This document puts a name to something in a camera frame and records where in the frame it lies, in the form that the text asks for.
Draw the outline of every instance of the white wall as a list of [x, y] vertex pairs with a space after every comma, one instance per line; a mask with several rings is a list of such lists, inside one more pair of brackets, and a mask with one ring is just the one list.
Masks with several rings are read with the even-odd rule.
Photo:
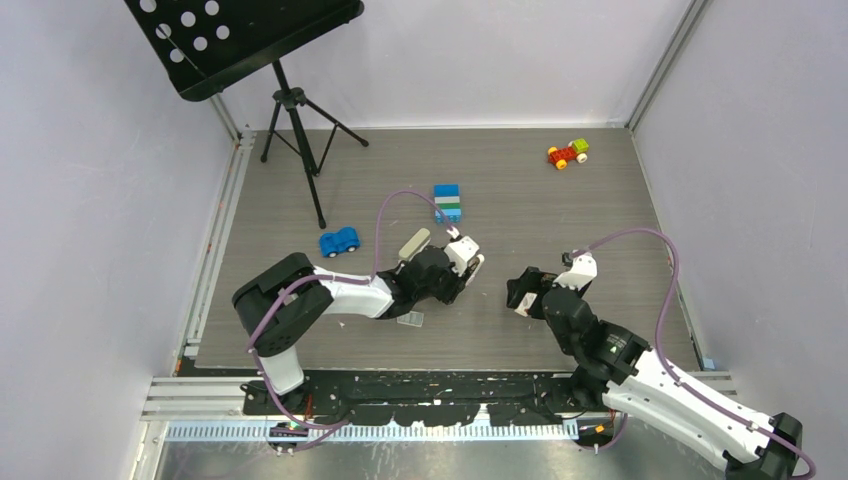
[[743, 400], [848, 442], [848, 4], [713, 2], [636, 139], [705, 350]]
[[[687, 4], [365, 0], [283, 68], [353, 126], [623, 124]], [[224, 98], [240, 126], [267, 129], [277, 88], [267, 67]]]
[[0, 478], [120, 479], [231, 145], [122, 2], [3, 6]]

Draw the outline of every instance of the perforated black panel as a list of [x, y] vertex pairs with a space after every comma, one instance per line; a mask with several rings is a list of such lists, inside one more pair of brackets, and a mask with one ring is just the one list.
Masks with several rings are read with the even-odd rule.
[[205, 100], [359, 16], [359, 0], [124, 0], [180, 96]]

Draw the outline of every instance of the circular hole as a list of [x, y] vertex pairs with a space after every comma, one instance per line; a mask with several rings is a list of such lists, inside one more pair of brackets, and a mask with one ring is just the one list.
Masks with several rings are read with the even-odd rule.
[[209, 42], [207, 42], [205, 38], [197, 37], [197, 38], [194, 39], [194, 48], [198, 52], [202, 52], [202, 51], [206, 50], [206, 47], [208, 47], [208, 46], [209, 46]]
[[216, 2], [215, 0], [206, 2], [206, 6], [204, 8], [208, 15], [218, 15], [218, 12], [221, 11], [221, 6], [218, 5], [218, 2]]
[[221, 40], [226, 40], [230, 36], [230, 29], [226, 25], [221, 25], [215, 30], [215, 35]]
[[156, 10], [156, 0], [139, 0], [138, 6], [147, 13]]
[[165, 25], [164, 23], [160, 23], [158, 27], [156, 27], [156, 36], [165, 40], [166, 38], [171, 36], [171, 27]]
[[186, 27], [193, 27], [194, 23], [197, 21], [197, 18], [191, 12], [184, 12], [180, 16], [180, 21], [183, 22], [183, 25]]
[[180, 63], [185, 58], [183, 52], [177, 50], [176, 48], [171, 50], [171, 54], [169, 56], [171, 57], [171, 61], [174, 63]]

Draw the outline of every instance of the tripod leg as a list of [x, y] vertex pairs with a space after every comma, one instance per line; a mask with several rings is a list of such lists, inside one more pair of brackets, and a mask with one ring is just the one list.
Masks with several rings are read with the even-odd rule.
[[280, 102], [274, 105], [274, 114], [271, 115], [271, 126], [268, 127], [268, 139], [265, 140], [265, 149], [262, 150], [262, 156], [259, 157], [262, 163], [268, 161], [268, 149], [271, 148], [271, 139], [274, 138], [274, 132], [277, 130], [277, 118], [280, 116], [280, 107], [282, 107]]
[[318, 191], [315, 190], [315, 182], [312, 180], [312, 176], [316, 173], [318, 167], [315, 165], [312, 148], [309, 147], [309, 139], [306, 138], [306, 132], [303, 131], [303, 124], [300, 122], [300, 115], [297, 113], [296, 106], [293, 106], [289, 110], [289, 116], [292, 120], [294, 136], [297, 139], [297, 147], [300, 150], [300, 158], [303, 160], [303, 170], [306, 172], [306, 180], [309, 182], [309, 191], [312, 193], [312, 203], [315, 204], [315, 213], [318, 214], [318, 227], [324, 229], [327, 228], [327, 222], [324, 220], [324, 212], [321, 211], [321, 201], [318, 199]]
[[343, 124], [342, 122], [340, 122], [340, 121], [336, 120], [336, 119], [335, 119], [335, 117], [333, 117], [333, 116], [332, 116], [332, 115], [330, 115], [329, 113], [325, 112], [323, 108], [321, 108], [321, 107], [319, 107], [318, 105], [315, 105], [314, 103], [312, 103], [312, 100], [310, 100], [310, 99], [308, 99], [308, 98], [303, 98], [303, 101], [304, 101], [304, 103], [306, 103], [307, 105], [309, 105], [309, 107], [310, 107], [310, 108], [312, 108], [312, 110], [315, 110], [316, 112], [318, 112], [318, 113], [319, 113], [322, 117], [324, 117], [324, 118], [326, 118], [327, 120], [329, 120], [329, 121], [333, 122], [333, 125], [335, 125], [335, 126], [337, 126], [337, 127], [341, 128], [341, 129], [342, 129], [342, 130], [343, 130], [346, 134], [348, 134], [348, 135], [350, 135], [351, 137], [355, 138], [355, 139], [356, 139], [356, 141], [357, 141], [357, 142], [359, 142], [360, 144], [362, 144], [362, 146], [363, 146], [363, 147], [367, 147], [367, 146], [368, 146], [368, 140], [365, 140], [364, 138], [360, 137], [359, 135], [357, 135], [357, 134], [353, 133], [353, 130], [351, 130], [351, 129], [347, 128], [347, 126], [346, 126], [345, 124]]

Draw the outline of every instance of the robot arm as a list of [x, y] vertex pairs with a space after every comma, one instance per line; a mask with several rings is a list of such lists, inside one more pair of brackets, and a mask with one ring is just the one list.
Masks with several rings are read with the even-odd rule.
[[[598, 319], [583, 300], [597, 265], [590, 254], [563, 255], [565, 273], [528, 267], [507, 283], [507, 307], [545, 320], [562, 352], [577, 360], [572, 400], [582, 408], [612, 408], [639, 418], [692, 448], [728, 479], [784, 479], [797, 456], [755, 428], [739, 424], [681, 388], [647, 341]], [[681, 381], [754, 425], [800, 446], [802, 426], [781, 413], [770, 417], [712, 390], [672, 365]]]
[[233, 306], [252, 334], [281, 290], [303, 277], [321, 278], [296, 288], [254, 344], [277, 395], [303, 383], [295, 344], [322, 315], [390, 319], [430, 297], [453, 303], [485, 258], [471, 237], [455, 228], [449, 233], [452, 239], [445, 247], [422, 246], [408, 260], [373, 277], [337, 274], [313, 265], [303, 253], [293, 253], [240, 288], [233, 295]]

